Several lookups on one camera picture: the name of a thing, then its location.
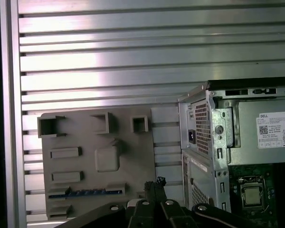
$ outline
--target computer tower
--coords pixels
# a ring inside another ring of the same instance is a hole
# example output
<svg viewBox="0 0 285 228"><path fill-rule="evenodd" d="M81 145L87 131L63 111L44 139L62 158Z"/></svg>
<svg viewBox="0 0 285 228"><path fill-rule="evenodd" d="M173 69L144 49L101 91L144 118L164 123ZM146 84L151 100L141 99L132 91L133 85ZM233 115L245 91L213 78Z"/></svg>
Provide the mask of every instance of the computer tower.
<svg viewBox="0 0 285 228"><path fill-rule="evenodd" d="M285 78L203 83L179 115L185 206L285 227Z"/></svg>

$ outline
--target horizontal metal slat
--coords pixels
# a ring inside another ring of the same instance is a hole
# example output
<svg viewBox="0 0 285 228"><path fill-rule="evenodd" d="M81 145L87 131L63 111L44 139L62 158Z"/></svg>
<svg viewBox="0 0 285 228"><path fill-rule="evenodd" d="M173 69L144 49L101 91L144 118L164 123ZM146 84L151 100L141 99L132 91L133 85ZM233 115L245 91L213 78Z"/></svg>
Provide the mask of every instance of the horizontal metal slat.
<svg viewBox="0 0 285 228"><path fill-rule="evenodd" d="M43 174L28 174L25 175L25 190L44 190L44 176Z"/></svg>
<svg viewBox="0 0 285 228"><path fill-rule="evenodd" d="M151 108L152 123L173 123L179 122L178 107Z"/></svg>
<svg viewBox="0 0 285 228"><path fill-rule="evenodd" d="M154 127L152 129L154 143L179 142L180 128L177 127Z"/></svg>
<svg viewBox="0 0 285 228"><path fill-rule="evenodd" d="M27 222L47 221L47 219L46 214L27 215Z"/></svg>
<svg viewBox="0 0 285 228"><path fill-rule="evenodd" d="M23 91L102 86L188 83L217 79L285 76L285 62L201 65L159 69L37 74L21 77Z"/></svg>
<svg viewBox="0 0 285 228"><path fill-rule="evenodd" d="M25 154L24 162L36 162L42 161L42 154Z"/></svg>
<svg viewBox="0 0 285 228"><path fill-rule="evenodd" d="M180 146L163 146L163 147L154 148L155 155L171 154L171 153L181 153L181 147Z"/></svg>
<svg viewBox="0 0 285 228"><path fill-rule="evenodd" d="M40 117L41 114L38 115L23 115L22 116L22 130L30 131L38 129L37 118Z"/></svg>
<svg viewBox="0 0 285 228"><path fill-rule="evenodd" d="M200 45L200 44L227 44L227 43L247 43L247 42L273 42L285 41L285 34L262 34L262 35L242 35L242 36L212 36L212 37L191 37L191 38L162 38L146 40L125 40L107 42L83 42L66 44L47 44L20 46L20 52L46 52L46 51L66 51L85 50L102 48L134 48L134 47L154 47L173 45Z"/></svg>
<svg viewBox="0 0 285 228"><path fill-rule="evenodd" d="M242 0L19 0L19 13L46 13L69 12L86 10L123 10L123 9L152 9L195 6L226 6L226 5L258 5L258 4L283 4L285 0L275 1L242 1Z"/></svg>
<svg viewBox="0 0 285 228"><path fill-rule="evenodd" d="M21 57L21 71L285 59L285 43L153 48Z"/></svg>
<svg viewBox="0 0 285 228"><path fill-rule="evenodd" d="M168 199L173 199L178 202L184 201L182 185L165 186L165 192Z"/></svg>
<svg viewBox="0 0 285 228"><path fill-rule="evenodd" d="M46 210L46 197L45 194L26 195L26 209L32 210Z"/></svg>
<svg viewBox="0 0 285 228"><path fill-rule="evenodd" d="M38 94L27 94L22 96L23 103L48 102L48 101L67 101L67 100L86 100L116 97L140 97L157 95L182 95L192 90L195 84L166 85L150 87L129 87L129 88L107 88L103 90L89 91L69 91L69 92L48 92Z"/></svg>
<svg viewBox="0 0 285 228"><path fill-rule="evenodd" d="M77 33L73 34L51 34L51 35L38 35L20 37L20 50L24 51L26 45L34 44L59 44L59 43L72 43L72 42L96 42L96 41L113 41L128 40L152 42L163 40L170 40L171 38L180 39L190 38L190 41L197 38L200 42L211 43L218 40L233 41L242 40L245 38L255 38L270 40L274 37L284 37L285 25L272 25L272 26L255 26L255 25L242 25L239 27L202 27L202 28L177 28L177 29L157 29L157 30L139 30L139 31L114 31L114 32L93 32L93 33Z"/></svg>
<svg viewBox="0 0 285 228"><path fill-rule="evenodd" d="M285 22L285 8L209 9L20 18L20 33Z"/></svg>
<svg viewBox="0 0 285 228"><path fill-rule="evenodd" d="M28 228L54 228L65 221L29 222Z"/></svg>
<svg viewBox="0 0 285 228"><path fill-rule="evenodd" d="M155 171L157 177L165 177L167 182L182 181L181 165L156 167Z"/></svg>
<svg viewBox="0 0 285 228"><path fill-rule="evenodd" d="M31 150L41 150L42 149L42 141L38 138L36 134L27 134L23 136L23 150L31 151Z"/></svg>
<svg viewBox="0 0 285 228"><path fill-rule="evenodd" d="M176 103L179 95L23 104L23 111Z"/></svg>
<svg viewBox="0 0 285 228"><path fill-rule="evenodd" d="M25 163L24 171L43 171L42 162Z"/></svg>
<svg viewBox="0 0 285 228"><path fill-rule="evenodd" d="M181 162L181 154L155 155L155 163Z"/></svg>

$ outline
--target cpu socket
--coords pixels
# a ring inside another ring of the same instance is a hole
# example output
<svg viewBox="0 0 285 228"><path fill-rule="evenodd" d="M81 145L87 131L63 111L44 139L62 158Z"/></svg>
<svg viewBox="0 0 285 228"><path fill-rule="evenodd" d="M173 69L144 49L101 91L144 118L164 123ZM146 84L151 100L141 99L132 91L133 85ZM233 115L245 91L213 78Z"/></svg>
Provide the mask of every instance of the cpu socket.
<svg viewBox="0 0 285 228"><path fill-rule="evenodd" d="M262 176L241 177L238 183L243 210L264 210L264 178Z"/></svg>

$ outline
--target aluminum slatted wall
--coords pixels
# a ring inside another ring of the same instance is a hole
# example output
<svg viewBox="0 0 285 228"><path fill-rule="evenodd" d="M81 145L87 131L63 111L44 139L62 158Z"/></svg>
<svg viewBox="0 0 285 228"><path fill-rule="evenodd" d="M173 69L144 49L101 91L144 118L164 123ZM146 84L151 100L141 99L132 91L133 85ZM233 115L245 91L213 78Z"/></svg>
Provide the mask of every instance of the aluminum slatted wall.
<svg viewBox="0 0 285 228"><path fill-rule="evenodd" d="M175 195L181 192L177 97L206 80L285 76L285 0L18 4L24 157L17 162L24 162L26 193L19 216L26 211L34 227L56 225L44 221L42 113L154 104L155 144L167 143L155 148L157 172L170 174L167 191Z"/></svg>

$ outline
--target square opening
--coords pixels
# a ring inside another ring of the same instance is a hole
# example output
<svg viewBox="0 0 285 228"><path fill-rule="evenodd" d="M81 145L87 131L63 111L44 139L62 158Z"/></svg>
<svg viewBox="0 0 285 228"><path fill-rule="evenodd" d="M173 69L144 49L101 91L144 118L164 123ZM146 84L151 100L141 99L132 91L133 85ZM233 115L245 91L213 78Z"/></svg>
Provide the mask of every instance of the square opening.
<svg viewBox="0 0 285 228"><path fill-rule="evenodd" d="M39 118L38 119L38 136L42 137L57 137L64 136L65 133L59 132L58 121L64 119L64 116L56 116L54 118Z"/></svg>
<svg viewBox="0 0 285 228"><path fill-rule="evenodd" d="M147 132L147 123L145 117L133 118L133 132Z"/></svg>
<svg viewBox="0 0 285 228"><path fill-rule="evenodd" d="M97 134L110 133L109 113L92 115L92 129Z"/></svg>
<svg viewBox="0 0 285 228"><path fill-rule="evenodd" d="M56 119L48 119L48 120L40 120L40 134L56 134L57 133L57 120Z"/></svg>

